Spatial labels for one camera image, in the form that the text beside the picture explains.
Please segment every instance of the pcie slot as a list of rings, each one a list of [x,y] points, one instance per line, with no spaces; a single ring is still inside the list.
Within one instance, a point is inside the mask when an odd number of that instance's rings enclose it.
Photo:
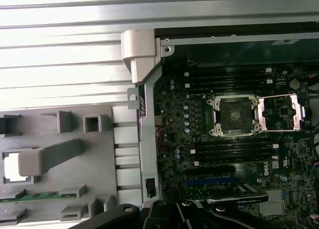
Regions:
[[[256,163],[273,161],[274,156],[258,156],[249,158],[230,158],[230,159],[204,159],[200,161],[194,161],[195,166],[209,166],[218,164],[233,164],[233,163]]]
[[[185,171],[186,180],[189,178],[206,178],[207,176],[216,177],[228,175],[236,172],[236,168],[231,165],[221,165],[216,167],[202,167],[188,169]]]
[[[215,141],[215,142],[198,142],[194,144],[195,148],[199,147],[204,147],[204,146],[238,146],[238,145],[261,145],[261,144],[267,144],[267,145],[272,145],[273,144],[273,139],[272,138],[247,138],[245,141],[229,141],[229,140],[220,140],[220,141]]]
[[[256,150],[255,146],[249,146],[249,147],[232,147],[232,148],[197,148],[191,151],[191,154],[196,154],[196,155],[201,155],[201,154],[205,154],[205,155],[209,155],[209,154],[213,154],[213,155],[224,155],[224,154],[228,154],[228,153],[244,153],[244,152],[250,152],[250,151],[254,151]],[[273,151],[272,147],[269,146],[264,146],[264,147],[260,147],[258,149],[259,153],[262,152],[267,152],[267,151]]]
[[[235,183],[238,179],[235,177],[221,177],[221,178],[209,178],[209,179],[200,179],[200,180],[192,180],[192,181],[184,181],[183,185],[186,187],[193,186],[203,186],[209,184],[220,184],[220,183]]]

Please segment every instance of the wire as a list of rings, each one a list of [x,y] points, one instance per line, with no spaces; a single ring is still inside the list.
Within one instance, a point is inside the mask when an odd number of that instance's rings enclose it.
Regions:
[[[313,168],[311,169],[311,172],[310,172],[310,181],[311,181],[312,187],[315,187],[315,186],[314,186],[313,177],[314,177],[314,171],[315,171],[316,166],[319,166],[319,163],[315,163],[315,164],[313,165]]]
[[[237,141],[237,142],[235,142],[235,143],[229,145],[229,147],[235,146],[236,144],[245,141],[247,138],[251,138],[251,137],[257,135],[258,133],[259,133],[259,131],[257,131],[257,132],[255,132],[255,133],[253,133],[253,134],[251,134],[251,135],[249,135],[249,136],[247,136],[247,137],[245,137],[245,138],[243,138],[243,139],[241,139],[241,140],[239,140],[239,141]]]

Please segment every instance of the circuit board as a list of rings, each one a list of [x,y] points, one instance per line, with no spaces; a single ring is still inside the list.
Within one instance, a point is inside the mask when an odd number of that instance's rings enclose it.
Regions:
[[[18,196],[15,199],[1,199],[0,203],[12,203],[12,202],[17,203],[17,202],[56,200],[56,199],[71,199],[71,198],[76,198],[76,194],[60,195],[59,192],[28,194],[24,192],[24,194]]]
[[[306,77],[305,67],[291,64],[164,67],[154,92],[161,197],[239,198],[232,201],[239,209],[283,228],[316,228],[310,219],[317,208]],[[265,118],[267,130],[256,123],[258,115],[244,113],[251,95],[265,98],[259,119]],[[304,113],[300,128],[294,96]]]

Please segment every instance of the small chip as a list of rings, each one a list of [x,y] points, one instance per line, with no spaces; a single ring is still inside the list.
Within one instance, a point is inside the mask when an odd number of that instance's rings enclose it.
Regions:
[[[299,148],[299,153],[300,154],[305,154],[307,151],[305,148]]]
[[[305,185],[305,181],[303,179],[300,179],[297,181],[298,186],[304,186]]]
[[[272,167],[273,167],[273,169],[278,169],[279,168],[279,162],[278,161],[273,161],[272,162]]]
[[[162,123],[161,123],[161,115],[155,115],[154,119],[155,119],[155,126],[161,126],[162,125]]]
[[[280,116],[288,116],[288,108],[280,108]]]
[[[295,170],[297,173],[301,172],[302,171],[302,164],[300,161],[295,161]]]

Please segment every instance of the black pcie slot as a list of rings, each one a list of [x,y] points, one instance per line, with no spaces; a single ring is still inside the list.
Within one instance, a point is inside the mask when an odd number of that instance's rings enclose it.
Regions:
[[[234,164],[234,163],[250,163],[250,162],[266,162],[273,161],[272,156],[258,156],[249,158],[229,158],[229,159],[203,159],[196,161],[196,166],[210,166],[218,164]]]
[[[190,84],[190,88],[188,88],[189,93],[190,94],[201,94],[201,93],[207,93],[207,92],[241,92],[241,93],[250,93],[252,88],[255,91],[261,91],[261,90],[267,90],[267,85],[268,84],[262,84],[262,85],[257,85],[257,84],[249,84],[249,85],[245,85],[245,86],[233,86],[233,87],[228,87],[223,86],[223,87],[213,87],[213,86],[205,86],[205,87],[201,87],[201,88],[194,88],[194,86],[192,84]]]
[[[210,154],[194,154],[195,155],[195,159],[199,160],[199,159],[205,159],[205,158],[233,158],[233,157],[255,157],[255,156],[262,156],[262,155],[269,155],[269,156],[273,156],[274,152],[270,151],[270,150],[265,150],[265,151],[242,151],[242,152],[225,152],[223,154],[219,153],[219,154],[215,154],[215,153],[210,153]]]
[[[223,156],[217,156],[217,157],[210,157],[210,156],[195,156],[196,161],[215,161],[215,160],[228,160],[232,158],[236,159],[242,159],[245,161],[250,162],[250,159],[254,158],[259,158],[259,157],[272,157],[274,154],[272,153],[263,153],[263,154],[258,154],[258,153],[243,153],[243,154],[228,154],[228,155],[223,155]]]
[[[198,77],[204,77],[204,76],[212,76],[212,75],[227,75],[227,74],[272,74],[272,72],[266,72],[267,67],[256,67],[253,66],[237,66],[237,67],[193,67],[189,68],[186,72],[189,73],[189,76],[198,76]]]
[[[216,76],[216,77],[189,77],[187,78],[190,82],[193,83],[210,83],[210,82],[224,82],[224,81],[230,81],[230,82],[249,82],[251,81],[265,81],[265,76],[264,75],[241,75],[241,76],[236,76],[236,75],[230,75],[230,76]]]
[[[223,176],[224,174],[228,175],[235,172],[236,172],[236,168],[234,166],[222,165],[222,166],[216,166],[216,167],[188,169],[185,171],[185,176],[204,178],[206,177],[206,175]]]
[[[185,77],[192,94],[213,92],[249,92],[254,90],[266,90],[272,84],[268,80],[272,79],[272,72],[266,72],[265,68],[200,68],[190,70]]]
[[[229,149],[213,149],[213,150],[195,150],[195,155],[225,155],[229,153],[244,153],[244,152],[273,152],[273,148],[270,147],[262,147],[262,148],[256,148],[256,147],[245,147],[245,148],[229,148]]]
[[[249,85],[247,85],[247,82],[242,82],[242,84],[239,84],[238,82],[233,82],[233,81],[228,81],[228,82],[200,82],[200,83],[190,83],[190,90],[195,90],[195,89],[205,89],[205,88],[210,88],[210,89],[223,89],[223,88],[240,88],[240,87],[251,87],[251,85],[256,85],[257,87],[265,87],[266,83],[265,82],[251,82],[249,81]]]
[[[271,138],[254,138],[254,139],[246,139],[245,141],[241,142],[239,141],[218,141],[218,142],[199,142],[194,143],[195,149],[201,149],[201,148],[229,148],[229,147],[249,147],[249,146],[255,146],[255,147],[263,147],[263,146],[271,146],[273,144],[273,139]]]

